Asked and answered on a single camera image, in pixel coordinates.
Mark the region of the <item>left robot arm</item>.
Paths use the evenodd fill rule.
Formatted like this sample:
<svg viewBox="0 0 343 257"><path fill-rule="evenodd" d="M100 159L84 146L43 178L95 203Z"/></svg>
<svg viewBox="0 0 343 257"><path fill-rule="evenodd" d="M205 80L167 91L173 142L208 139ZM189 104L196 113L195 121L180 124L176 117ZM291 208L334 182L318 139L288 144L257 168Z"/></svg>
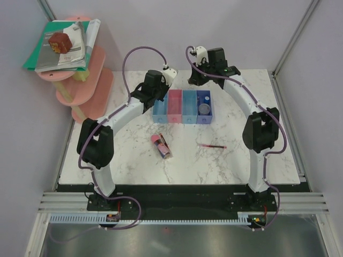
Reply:
<svg viewBox="0 0 343 257"><path fill-rule="evenodd" d="M101 195L99 205L105 210L117 206L110 162L114 156L114 137L126 124L144 114L154 106L156 100L163 101L177 75L174 69L148 70L144 81L129 93L127 102L122 103L110 115L99 120L83 121L77 144L80 169L91 171L96 192Z"/></svg>

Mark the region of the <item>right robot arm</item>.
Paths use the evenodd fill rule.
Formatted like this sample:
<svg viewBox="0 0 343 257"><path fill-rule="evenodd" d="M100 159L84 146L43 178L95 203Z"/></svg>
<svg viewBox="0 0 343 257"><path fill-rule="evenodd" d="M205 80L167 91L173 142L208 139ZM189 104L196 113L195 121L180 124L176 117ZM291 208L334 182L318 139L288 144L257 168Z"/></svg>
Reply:
<svg viewBox="0 0 343 257"><path fill-rule="evenodd" d="M261 193L270 187L265 160L279 137L279 110L267 107L253 95L241 71L236 66L228 66L223 48L206 50L202 46L188 46L185 55L192 68L188 83L202 86L214 82L233 98L247 119L242 138L250 153L248 187L253 193L245 197L245 204L250 210L259 210L265 204Z"/></svg>

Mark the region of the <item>clear jar of paper clips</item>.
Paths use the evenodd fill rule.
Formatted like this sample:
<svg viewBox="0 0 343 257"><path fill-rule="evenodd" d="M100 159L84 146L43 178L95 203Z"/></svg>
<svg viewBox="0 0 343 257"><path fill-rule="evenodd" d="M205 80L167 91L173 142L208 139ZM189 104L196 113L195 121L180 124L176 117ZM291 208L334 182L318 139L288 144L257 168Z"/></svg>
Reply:
<svg viewBox="0 0 343 257"><path fill-rule="evenodd" d="M211 107L206 103L202 103L199 105L198 111L200 115L208 116L211 112Z"/></svg>

